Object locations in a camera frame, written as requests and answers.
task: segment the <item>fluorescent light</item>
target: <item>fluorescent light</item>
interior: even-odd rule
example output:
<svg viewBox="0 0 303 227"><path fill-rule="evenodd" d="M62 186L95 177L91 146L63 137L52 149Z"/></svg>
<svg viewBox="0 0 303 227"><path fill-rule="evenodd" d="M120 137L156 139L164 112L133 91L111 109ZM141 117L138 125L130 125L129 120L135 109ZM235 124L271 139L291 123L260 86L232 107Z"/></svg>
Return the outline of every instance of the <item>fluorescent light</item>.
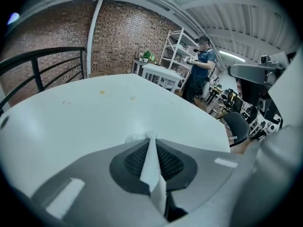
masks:
<svg viewBox="0 0 303 227"><path fill-rule="evenodd" d="M242 59L242 58L240 58L240 57L238 57L238 56L235 56L235 55L232 55L232 54L229 54L229 53L227 53L227 52L224 52L224 51L219 51L221 54L223 54L223 55L228 55L228 56L231 56L231 57L233 57L233 58L236 58L236 59L238 59L238 60L240 60L240 61L242 61L242 62L245 62L245 60L244 59Z"/></svg>
<svg viewBox="0 0 303 227"><path fill-rule="evenodd" d="M8 20L8 25L15 22L17 19L19 18L19 14L18 13L12 13L10 15L10 18Z"/></svg>

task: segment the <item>black pants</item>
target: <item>black pants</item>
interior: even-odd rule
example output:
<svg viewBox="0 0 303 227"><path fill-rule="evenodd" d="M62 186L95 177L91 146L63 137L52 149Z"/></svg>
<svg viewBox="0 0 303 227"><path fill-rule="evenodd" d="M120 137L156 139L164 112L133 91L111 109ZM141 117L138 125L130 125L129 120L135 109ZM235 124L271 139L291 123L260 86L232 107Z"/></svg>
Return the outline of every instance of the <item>black pants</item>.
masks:
<svg viewBox="0 0 303 227"><path fill-rule="evenodd" d="M195 95L198 93L198 91L202 91L205 81L206 78L200 78L190 74L184 86L182 98L190 103L193 103Z"/></svg>

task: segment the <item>metal shelving unit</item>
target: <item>metal shelving unit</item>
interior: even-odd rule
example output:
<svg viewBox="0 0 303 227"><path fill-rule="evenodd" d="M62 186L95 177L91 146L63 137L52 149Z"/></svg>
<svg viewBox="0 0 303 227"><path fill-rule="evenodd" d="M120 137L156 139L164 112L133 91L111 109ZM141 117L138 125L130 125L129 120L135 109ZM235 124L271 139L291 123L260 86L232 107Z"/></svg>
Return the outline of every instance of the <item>metal shelving unit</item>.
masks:
<svg viewBox="0 0 303 227"><path fill-rule="evenodd" d="M169 40L170 37L178 40L177 44L172 44ZM164 45L164 48L162 51L160 62L159 62L159 64L161 65L162 60L169 61L170 62L169 67L168 67L169 70L171 69L173 64L184 67L188 70L186 76L181 80L181 83L182 83L181 87L177 87L177 89L179 91L181 91L183 86L185 85L185 82L189 76L192 66L189 64L185 64L185 63L176 61L175 60L176 54L180 54L183 56L197 56L197 53L195 55L193 55L190 52L188 52L187 50L185 50L184 48L181 48L180 42L186 44L187 46L193 45L195 47L198 47L198 44L196 44L187 34L184 33L184 28L182 28L181 30L178 30L178 31L169 31L169 34L167 35L166 42L165 42L165 45ZM174 52L172 58L163 57L166 49L172 50Z"/></svg>

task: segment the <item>white shelf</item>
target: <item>white shelf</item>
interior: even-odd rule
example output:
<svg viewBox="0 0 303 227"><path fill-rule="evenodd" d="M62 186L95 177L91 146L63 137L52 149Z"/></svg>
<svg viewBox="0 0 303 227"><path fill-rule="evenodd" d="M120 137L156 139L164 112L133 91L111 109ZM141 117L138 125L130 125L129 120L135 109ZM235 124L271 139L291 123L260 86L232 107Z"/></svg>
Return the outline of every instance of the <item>white shelf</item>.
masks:
<svg viewBox="0 0 303 227"><path fill-rule="evenodd" d="M160 82L160 85L161 85L162 87L164 87L164 83L165 83L165 81L161 81L161 82ZM166 83L165 89L167 89L167 88L168 88L168 89L172 89L173 86L174 86L174 84L173 84L172 82L169 82L169 81L168 81L168 82Z"/></svg>
<svg viewBox="0 0 303 227"><path fill-rule="evenodd" d="M171 59L168 59L168 58L162 58L162 60L165 60L165 61L171 61ZM177 65L180 65L180 66L183 66L183 67L185 67L185 68L187 68L187 69L189 69L189 70L190 70L190 66L189 66L189 65L187 65L187 64L183 64L183 63L178 62L178 61L173 61L173 63L175 63L175 64L177 64Z"/></svg>
<svg viewBox="0 0 303 227"><path fill-rule="evenodd" d="M167 45L166 48L172 50L172 48L171 48L170 45ZM178 53L178 54L181 54L181 55L186 55L186 56L193 56L191 53L187 52L186 50L184 50L184 49L182 49L182 48L180 48L180 47L177 48L177 53Z"/></svg>
<svg viewBox="0 0 303 227"><path fill-rule="evenodd" d="M174 37L176 40L179 39L181 32L171 32L170 35ZM194 45L198 47L198 44L196 44L187 34L182 33L181 42L185 43L186 45Z"/></svg>

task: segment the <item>red brick wall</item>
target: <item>red brick wall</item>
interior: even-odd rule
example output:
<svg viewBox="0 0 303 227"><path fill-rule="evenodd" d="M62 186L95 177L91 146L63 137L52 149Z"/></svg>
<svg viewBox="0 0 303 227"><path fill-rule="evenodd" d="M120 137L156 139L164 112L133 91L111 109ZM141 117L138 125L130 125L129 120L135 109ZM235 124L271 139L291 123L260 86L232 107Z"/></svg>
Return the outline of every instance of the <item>red brick wall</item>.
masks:
<svg viewBox="0 0 303 227"><path fill-rule="evenodd" d="M19 24L6 38L0 61L28 51L59 47L81 46L87 47L87 39L92 16L97 2L92 0L77 0L52 6L34 14ZM38 59L40 70L53 64L79 56L79 52L64 52ZM55 67L41 75L43 84L79 64L80 60L71 61ZM86 53L83 53L84 71L86 74ZM80 67L73 69L55 81L49 88L63 84L76 74ZM6 72L0 77L5 94L33 75L31 63L27 62ZM9 101L10 105L36 94L38 92L35 80L20 89Z"/></svg>
<svg viewBox="0 0 303 227"><path fill-rule="evenodd" d="M18 25L6 39L0 61L12 56L58 46L87 47L89 28L97 2L78 0L45 9ZM104 0L98 15L92 46L91 72L108 75L126 73L134 52L150 50L160 59L169 30L179 26L161 15L143 7L118 1ZM39 59L40 69L68 58L74 52L45 56ZM83 57L86 73L86 54ZM76 64L60 65L42 75L45 85L51 79ZM78 69L54 82L55 87L68 80ZM24 63L0 77L4 93L8 93L33 74L30 63ZM10 100L11 105L37 93L31 81Z"/></svg>
<svg viewBox="0 0 303 227"><path fill-rule="evenodd" d="M150 50L160 59L172 21L143 7L104 0L97 18L91 72L126 73L134 52Z"/></svg>

